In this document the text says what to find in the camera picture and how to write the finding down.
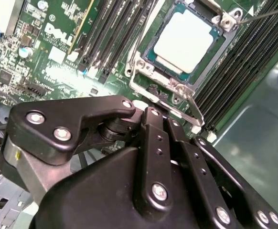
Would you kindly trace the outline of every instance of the motherboard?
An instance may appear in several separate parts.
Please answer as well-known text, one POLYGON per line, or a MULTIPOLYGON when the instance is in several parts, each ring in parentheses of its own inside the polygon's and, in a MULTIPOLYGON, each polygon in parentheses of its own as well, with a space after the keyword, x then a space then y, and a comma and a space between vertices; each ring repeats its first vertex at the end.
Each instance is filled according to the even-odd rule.
POLYGON ((278 0, 0 0, 0 102, 121 94, 212 141, 278 60, 278 0))

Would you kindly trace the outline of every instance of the green circuit board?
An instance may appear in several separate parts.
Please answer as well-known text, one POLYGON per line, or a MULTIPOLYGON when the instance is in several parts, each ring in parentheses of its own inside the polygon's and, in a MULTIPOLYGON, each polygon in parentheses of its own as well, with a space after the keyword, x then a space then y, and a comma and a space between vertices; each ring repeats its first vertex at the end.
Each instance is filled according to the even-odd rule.
MULTIPOLYGON (((143 0, 137 0, 135 4, 140 4, 141 1, 143 0)), ((0 38, 0 72, 3 70, 2 73, 8 73, 6 81, 2 81, 0 77, 0 91, 19 102, 114 94, 124 95, 130 100, 142 98, 142 95, 129 87, 130 78, 125 76, 124 71, 129 49, 138 36, 143 20, 136 25, 131 39, 123 45, 123 51, 107 80, 100 83, 98 79, 101 70, 93 75, 90 75, 89 72, 79 71, 81 57, 75 57, 73 52, 79 49, 83 34, 89 35, 93 29, 96 28, 97 31, 101 28, 101 24, 95 25, 94 22, 100 14, 99 5, 104 3, 104 0, 53 0, 48 1, 45 11, 38 9, 38 2, 39 0, 25 1, 14 34, 0 38), (29 46, 33 50, 30 58, 24 59, 19 56, 19 48, 22 46, 29 46)), ((263 0, 216 0, 216 2, 225 11, 241 8, 244 18, 251 17, 265 3, 263 0)), ((162 26, 173 3, 174 0, 163 1, 139 46, 140 52, 144 52, 162 26)), ((238 31, 235 40, 245 29, 246 26, 238 31)), ((126 33, 127 29, 124 30, 121 30, 121 36, 126 33)), ((113 31, 113 28, 108 29, 108 33, 100 45, 100 52, 106 48, 104 44, 112 39, 110 35, 113 31)), ((232 49, 233 44, 234 41, 227 47, 227 50, 232 49)), ((215 51, 211 50, 209 55, 214 55, 215 51)), ((195 82, 198 73, 202 72, 209 61, 210 57, 200 63, 201 67, 198 66, 198 72, 194 73, 194 77, 190 80, 191 83, 195 82)), ((151 79, 140 74, 136 76, 136 82, 145 88, 155 84, 151 79)), ((175 106, 183 112, 188 109, 186 101, 174 105, 170 99, 172 97, 170 91, 161 86, 158 87, 158 90, 167 96, 167 101, 171 106, 175 106)), ((13 101, 1 94, 0 102, 7 105, 14 104, 13 101)))

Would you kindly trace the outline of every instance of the metal lever arm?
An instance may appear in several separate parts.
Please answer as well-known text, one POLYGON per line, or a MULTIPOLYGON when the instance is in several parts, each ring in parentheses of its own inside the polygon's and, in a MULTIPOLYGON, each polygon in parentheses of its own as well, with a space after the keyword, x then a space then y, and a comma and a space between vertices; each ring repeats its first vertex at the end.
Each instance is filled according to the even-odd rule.
POLYGON ((131 118, 135 111, 134 105, 119 95, 22 103, 11 110, 7 134, 16 146, 45 163, 62 165, 76 152, 108 143, 98 134, 105 120, 131 118), (41 114, 44 122, 28 121, 26 117, 32 112, 41 114), (62 127, 69 131, 70 139, 54 136, 62 127))
POLYGON ((244 228, 277 229, 278 213, 258 194, 257 191, 221 156, 207 141, 196 137, 197 145, 219 187, 224 187, 231 198, 236 218, 244 228))

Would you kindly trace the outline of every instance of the screw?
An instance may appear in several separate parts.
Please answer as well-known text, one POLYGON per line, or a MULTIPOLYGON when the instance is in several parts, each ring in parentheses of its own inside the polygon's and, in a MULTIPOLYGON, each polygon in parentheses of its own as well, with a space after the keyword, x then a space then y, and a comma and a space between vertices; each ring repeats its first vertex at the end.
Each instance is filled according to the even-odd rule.
POLYGON ((142 60, 138 60, 136 64, 139 68, 144 68, 145 66, 145 63, 142 60))
POLYGON ((158 200, 165 201, 168 198, 166 189, 160 184, 153 184, 152 192, 158 200))
POLYGON ((127 107, 127 108, 131 108, 131 104, 130 104, 129 101, 123 100, 123 101, 122 101, 122 104, 123 104, 125 107, 127 107))
POLYGON ((271 219, 278 224, 278 216, 276 216, 276 214, 274 212, 270 212, 269 216, 271 216, 271 219))
POLYGON ((205 143, 205 141, 204 140, 202 140, 201 138, 199 138, 198 139, 198 141, 203 145, 203 146, 205 146, 206 145, 206 143, 205 143))
POLYGON ((154 115, 159 116, 159 112, 158 112, 157 110, 151 109, 151 112, 152 112, 154 115))
POLYGON ((172 122, 173 122, 174 126, 179 126, 179 123, 176 120, 173 120, 172 122))
POLYGON ((225 29, 229 29, 231 27, 231 21, 230 20, 223 20, 221 22, 221 26, 225 29))
POLYGON ((259 218, 262 220, 262 222, 264 222, 266 224, 269 223, 267 216, 262 211, 260 211, 260 210, 257 211, 257 214, 258 214, 259 218))
POLYGON ((225 224, 229 224, 230 223, 230 217, 229 217, 228 213, 225 211, 224 208, 217 207, 216 208, 216 213, 217 213, 218 217, 220 218, 220 220, 223 223, 225 223, 225 224))
POLYGON ((37 113, 37 112, 31 112, 31 113, 28 113, 26 115, 26 119, 30 122, 30 123, 33 123, 35 125, 39 125, 41 123, 44 123, 45 121, 45 118, 42 114, 40 113, 37 113))
POLYGON ((71 139, 71 133, 66 128, 60 127, 54 130, 54 137, 61 141, 68 141, 71 139))

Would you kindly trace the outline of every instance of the chip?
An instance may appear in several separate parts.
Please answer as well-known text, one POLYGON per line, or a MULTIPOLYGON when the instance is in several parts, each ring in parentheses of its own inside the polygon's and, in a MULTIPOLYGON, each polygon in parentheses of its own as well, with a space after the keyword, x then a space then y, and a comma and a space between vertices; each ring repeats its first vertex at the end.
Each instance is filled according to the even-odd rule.
POLYGON ((24 45, 24 46, 30 46, 31 45, 31 38, 27 37, 27 36, 22 36, 20 44, 24 45))
POLYGON ((39 30, 38 28, 35 27, 35 28, 33 29, 32 34, 33 34, 35 37, 38 37, 39 32, 40 32, 40 30, 39 30))
POLYGON ((175 13, 154 47, 156 61, 178 74, 191 73, 214 41, 211 30, 189 10, 175 13))
POLYGON ((28 28, 26 29, 27 32, 32 33, 34 29, 34 26, 28 25, 28 28))
POLYGON ((12 74, 6 72, 5 70, 0 71, 0 82, 9 85, 11 82, 12 74))

